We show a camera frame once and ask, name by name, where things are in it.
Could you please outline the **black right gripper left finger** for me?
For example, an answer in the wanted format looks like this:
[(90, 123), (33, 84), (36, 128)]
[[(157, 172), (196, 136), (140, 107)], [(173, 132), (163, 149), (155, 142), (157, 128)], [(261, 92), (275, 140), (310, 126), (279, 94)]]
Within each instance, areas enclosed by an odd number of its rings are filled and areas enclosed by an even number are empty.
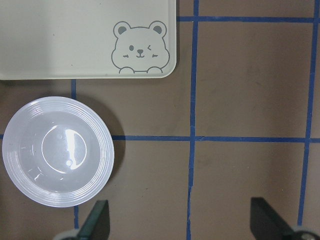
[(110, 212), (108, 200), (98, 200), (83, 226), (76, 235), (77, 240), (107, 240), (110, 234)]

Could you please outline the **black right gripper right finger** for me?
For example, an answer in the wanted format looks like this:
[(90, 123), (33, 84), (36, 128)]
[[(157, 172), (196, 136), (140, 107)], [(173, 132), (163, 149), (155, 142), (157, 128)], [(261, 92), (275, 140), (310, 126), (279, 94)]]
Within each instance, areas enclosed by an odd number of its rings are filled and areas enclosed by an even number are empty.
[(300, 234), (295, 232), (262, 197), (252, 197), (250, 200), (249, 226), (256, 240), (300, 239)]

